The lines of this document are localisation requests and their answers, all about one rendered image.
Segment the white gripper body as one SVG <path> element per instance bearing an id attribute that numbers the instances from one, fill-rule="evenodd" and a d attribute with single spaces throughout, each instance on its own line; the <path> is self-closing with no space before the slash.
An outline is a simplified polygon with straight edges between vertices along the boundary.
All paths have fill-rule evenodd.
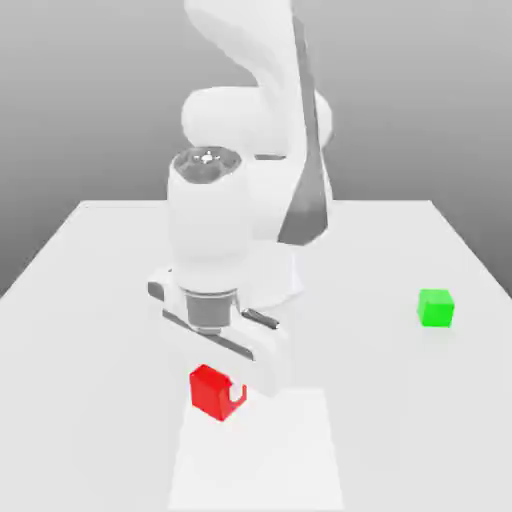
<path id="1" fill-rule="evenodd" d="M 206 364 L 232 381 L 276 396 L 290 381 L 290 339 L 282 325 L 253 310 L 231 309 L 218 334 L 199 333 L 167 310 L 162 331 L 192 367 Z"/>

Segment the small red cube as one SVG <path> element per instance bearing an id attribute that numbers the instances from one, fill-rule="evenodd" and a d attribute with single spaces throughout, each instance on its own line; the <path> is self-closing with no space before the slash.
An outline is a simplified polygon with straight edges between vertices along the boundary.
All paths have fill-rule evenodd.
<path id="1" fill-rule="evenodd" d="M 225 421 L 242 404 L 231 404 L 228 390 L 232 380 L 203 364 L 189 375 L 192 405 L 217 421 Z"/>

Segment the small green cube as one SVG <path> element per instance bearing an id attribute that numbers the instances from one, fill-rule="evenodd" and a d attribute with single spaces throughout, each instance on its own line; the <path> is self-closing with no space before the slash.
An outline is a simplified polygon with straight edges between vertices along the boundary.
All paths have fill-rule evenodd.
<path id="1" fill-rule="evenodd" d="M 421 289 L 417 315 L 423 327 L 448 328 L 452 324 L 455 303 L 447 289 Z"/>

